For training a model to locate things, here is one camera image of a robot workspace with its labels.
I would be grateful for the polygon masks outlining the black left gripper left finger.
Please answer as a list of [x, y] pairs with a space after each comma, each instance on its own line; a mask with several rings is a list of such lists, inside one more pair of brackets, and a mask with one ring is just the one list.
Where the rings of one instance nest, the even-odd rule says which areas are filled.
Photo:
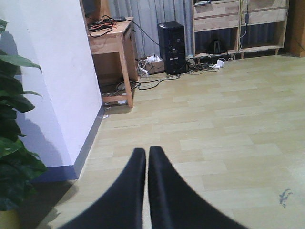
[[62, 229], [141, 229], [146, 155], [135, 148], [108, 190]]

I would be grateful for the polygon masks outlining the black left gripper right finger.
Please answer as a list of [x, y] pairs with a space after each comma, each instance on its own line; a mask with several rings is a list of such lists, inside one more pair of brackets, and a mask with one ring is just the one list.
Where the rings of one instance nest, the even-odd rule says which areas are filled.
[[201, 198], [175, 170], [163, 149], [149, 150], [148, 194], [154, 229], [243, 229]]

